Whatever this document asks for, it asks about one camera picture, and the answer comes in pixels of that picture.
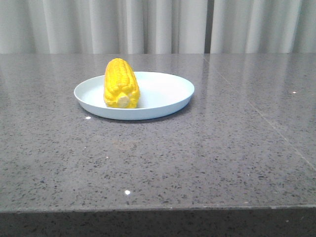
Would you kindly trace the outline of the light blue round plate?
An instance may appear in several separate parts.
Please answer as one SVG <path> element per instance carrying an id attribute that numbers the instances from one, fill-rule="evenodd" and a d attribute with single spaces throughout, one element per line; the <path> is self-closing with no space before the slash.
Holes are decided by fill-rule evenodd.
<path id="1" fill-rule="evenodd" d="M 135 72 L 140 88 L 140 99 L 135 109 L 107 107 L 103 99 L 104 76 L 88 79 L 74 89 L 80 105 L 88 112 L 118 120 L 155 119 L 184 108 L 195 87 L 179 76 L 159 72 Z"/>

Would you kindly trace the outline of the yellow corn cob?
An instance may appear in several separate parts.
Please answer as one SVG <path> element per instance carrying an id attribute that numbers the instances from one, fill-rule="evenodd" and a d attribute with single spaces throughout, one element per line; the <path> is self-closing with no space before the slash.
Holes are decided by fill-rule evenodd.
<path id="1" fill-rule="evenodd" d="M 111 60 L 105 70 L 104 102 L 107 107 L 134 109 L 140 89 L 132 67 L 121 58 Z"/>

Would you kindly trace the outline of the white pleated curtain right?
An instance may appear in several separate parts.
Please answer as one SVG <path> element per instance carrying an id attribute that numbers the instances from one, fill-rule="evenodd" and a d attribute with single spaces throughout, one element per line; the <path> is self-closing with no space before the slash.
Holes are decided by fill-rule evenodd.
<path id="1" fill-rule="evenodd" d="M 211 53 L 314 53 L 314 0 L 216 0 Z"/>

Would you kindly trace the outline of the white pleated curtain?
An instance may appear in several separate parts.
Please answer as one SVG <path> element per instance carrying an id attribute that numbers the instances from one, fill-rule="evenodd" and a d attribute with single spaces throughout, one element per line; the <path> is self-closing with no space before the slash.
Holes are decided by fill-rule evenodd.
<path id="1" fill-rule="evenodd" d="M 211 53 L 314 53 L 314 0 L 216 0 Z"/>
<path id="2" fill-rule="evenodd" d="M 204 53 L 207 0 L 3 0 L 1 53 Z"/>

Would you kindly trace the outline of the white pleated curtain left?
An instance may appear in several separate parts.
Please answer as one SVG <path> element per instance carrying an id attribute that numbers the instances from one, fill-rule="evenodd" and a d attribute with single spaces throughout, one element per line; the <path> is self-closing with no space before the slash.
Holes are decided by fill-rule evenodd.
<path id="1" fill-rule="evenodd" d="M 1 53 L 204 53 L 207 0 L 3 0 Z"/>

